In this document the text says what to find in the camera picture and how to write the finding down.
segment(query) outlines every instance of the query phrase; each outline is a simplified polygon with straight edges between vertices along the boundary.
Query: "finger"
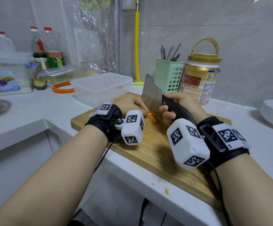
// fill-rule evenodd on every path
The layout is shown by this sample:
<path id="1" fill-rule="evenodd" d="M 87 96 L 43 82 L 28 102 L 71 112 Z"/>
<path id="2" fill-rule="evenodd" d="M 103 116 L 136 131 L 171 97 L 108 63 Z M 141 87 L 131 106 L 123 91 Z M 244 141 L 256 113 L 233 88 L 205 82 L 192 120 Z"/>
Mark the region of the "finger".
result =
<path id="1" fill-rule="evenodd" d="M 174 120 L 169 120 L 169 119 L 165 119 L 165 118 L 163 119 L 163 121 L 168 126 L 171 126 L 173 124 L 173 122 L 174 122 Z"/>
<path id="2" fill-rule="evenodd" d="M 141 99 L 134 97 L 134 103 L 139 106 L 140 108 L 146 110 L 149 113 L 149 109 L 147 108 L 147 106 L 145 105 L 144 102 L 142 102 Z"/>
<path id="3" fill-rule="evenodd" d="M 176 114 L 174 112 L 164 112 L 162 117 L 169 120 L 174 120 L 176 118 Z"/>
<path id="4" fill-rule="evenodd" d="M 164 112 L 168 111 L 168 109 L 169 109 L 169 107 L 167 105 L 162 105 L 162 106 L 159 107 L 159 111 L 161 113 L 164 113 Z"/>
<path id="5" fill-rule="evenodd" d="M 147 112 L 146 110 L 140 108 L 139 106 L 134 105 L 134 109 L 135 109 L 135 110 L 140 110 L 140 111 L 143 113 L 143 116 L 144 116 L 144 117 L 147 117 L 147 116 L 148 116 L 148 112 Z"/>
<path id="6" fill-rule="evenodd" d="M 189 95 L 185 94 L 185 93 L 178 93 L 178 92 L 172 92 L 172 93 L 164 93 L 166 98 L 169 99 L 173 99 L 176 101 L 180 101 L 183 99 L 186 99 L 187 97 L 189 97 Z"/>

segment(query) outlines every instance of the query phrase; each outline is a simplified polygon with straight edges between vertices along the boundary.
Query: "wooden cutting board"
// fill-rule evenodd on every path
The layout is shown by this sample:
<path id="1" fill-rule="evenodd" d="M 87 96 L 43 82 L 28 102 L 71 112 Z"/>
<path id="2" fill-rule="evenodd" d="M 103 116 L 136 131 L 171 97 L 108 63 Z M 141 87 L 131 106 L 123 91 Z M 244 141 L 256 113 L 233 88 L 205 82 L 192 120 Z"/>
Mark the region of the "wooden cutting board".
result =
<path id="1" fill-rule="evenodd" d="M 115 98 L 113 102 L 118 101 L 126 94 Z M 72 128 L 80 131 L 93 111 L 94 109 L 71 119 Z M 217 118 L 231 124 L 229 119 Z M 111 149 L 213 207 L 221 209 L 218 190 L 205 167 L 186 169 L 176 164 L 167 138 L 167 128 L 166 125 L 156 122 L 153 116 L 149 115 L 145 118 L 145 129 L 141 144 L 129 146 L 123 140 L 118 140 L 112 145 Z"/>

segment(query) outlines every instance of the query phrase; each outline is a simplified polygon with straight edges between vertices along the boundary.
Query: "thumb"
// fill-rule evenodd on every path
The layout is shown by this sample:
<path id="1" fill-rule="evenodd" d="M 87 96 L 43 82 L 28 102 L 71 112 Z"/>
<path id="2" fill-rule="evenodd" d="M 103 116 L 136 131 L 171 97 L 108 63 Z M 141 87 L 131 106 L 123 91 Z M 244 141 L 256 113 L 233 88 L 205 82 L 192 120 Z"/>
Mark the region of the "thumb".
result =
<path id="1" fill-rule="evenodd" d="M 143 116 L 144 116 L 144 117 L 147 117 L 147 116 L 148 116 L 147 111 L 144 110 L 144 109 L 142 109 L 142 108 L 140 108 L 139 106 L 134 105 L 134 109 L 135 109 L 135 110 L 140 110 L 140 111 L 143 113 Z"/>
<path id="2" fill-rule="evenodd" d="M 185 93 L 178 93 L 178 92 L 172 92 L 172 93 L 164 93 L 165 97 L 166 98 L 169 98 L 169 99 L 173 99 L 173 100 L 176 100 L 176 101 L 180 101 L 180 100 L 183 100 L 183 99 L 186 99 L 189 97 L 189 95 L 185 94 Z"/>

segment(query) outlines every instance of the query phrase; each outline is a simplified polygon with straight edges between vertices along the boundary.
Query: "gold jar lid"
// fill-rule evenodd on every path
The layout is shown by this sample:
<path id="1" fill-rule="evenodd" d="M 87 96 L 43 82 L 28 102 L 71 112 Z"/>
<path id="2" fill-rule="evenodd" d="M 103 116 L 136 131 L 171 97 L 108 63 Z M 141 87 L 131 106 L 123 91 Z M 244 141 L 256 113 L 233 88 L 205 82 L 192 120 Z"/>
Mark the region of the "gold jar lid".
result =
<path id="1" fill-rule="evenodd" d="M 195 53 L 197 47 L 203 42 L 211 42 L 215 49 L 216 54 L 204 54 L 204 53 Z M 188 57 L 189 61 L 198 62 L 198 63 L 206 63 L 206 64 L 219 64 L 221 63 L 222 58 L 219 58 L 219 46 L 218 43 L 212 38 L 205 38 L 199 41 L 193 48 L 191 55 Z"/>

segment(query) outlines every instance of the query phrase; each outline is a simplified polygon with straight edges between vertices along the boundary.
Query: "black cable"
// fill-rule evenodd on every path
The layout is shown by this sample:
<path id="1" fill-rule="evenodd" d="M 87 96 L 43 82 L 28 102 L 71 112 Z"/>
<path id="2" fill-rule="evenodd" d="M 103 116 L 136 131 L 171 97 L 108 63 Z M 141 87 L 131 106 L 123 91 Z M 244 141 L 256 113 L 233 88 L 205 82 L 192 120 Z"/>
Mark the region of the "black cable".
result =
<path id="1" fill-rule="evenodd" d="M 148 199 L 147 198 L 145 198 L 144 200 L 143 200 L 143 203 L 142 203 L 142 208 L 141 208 L 141 215 L 140 215 L 140 217 L 139 217 L 139 226 L 142 226 L 142 221 L 143 221 L 143 215 L 144 215 L 144 211 L 145 211 L 145 209 L 146 209 L 146 207 L 147 207 L 147 205 L 148 205 Z"/>
<path id="2" fill-rule="evenodd" d="M 99 164 L 97 165 L 97 167 L 96 167 L 96 169 L 95 169 L 94 173 L 96 172 L 96 170 L 98 169 L 98 167 L 99 167 L 99 166 L 100 166 L 100 164 L 102 163 L 103 159 L 105 158 L 105 156 L 106 156 L 106 154 L 107 154 L 108 150 L 110 149 L 110 147 L 112 146 L 112 144 L 113 144 L 113 143 L 114 143 L 114 142 L 112 142 L 112 143 L 109 145 L 109 147 L 108 147 L 108 149 L 106 150 L 105 154 L 103 155 L 103 157 L 102 157 L 101 161 L 100 161 L 100 162 L 99 162 Z"/>
<path id="3" fill-rule="evenodd" d="M 167 213 L 165 213 L 164 218 L 163 218 L 163 221 L 161 222 L 161 226 L 163 226 L 163 223 L 164 223 L 164 220 L 165 220 L 166 214 L 167 214 Z"/>
<path id="4" fill-rule="evenodd" d="M 219 179 L 219 176 L 218 176 L 218 173 L 215 169 L 215 167 L 212 165 L 212 163 L 210 163 L 208 160 L 206 161 L 206 163 L 213 169 L 213 171 L 215 172 L 215 175 L 216 175 L 216 178 L 217 178 L 217 182 L 218 182 L 218 187 L 219 187 L 219 193 L 220 193 L 220 202 L 221 202 L 221 207 L 222 207 L 222 210 L 223 210 L 223 214 L 225 216 L 225 221 L 227 222 L 227 225 L 230 226 L 230 220 L 229 220 L 229 216 L 228 216 L 228 212 L 225 208 L 225 203 L 223 201 L 223 194 L 222 194 L 222 186 L 221 186 L 221 183 L 220 183 L 220 179 Z"/>

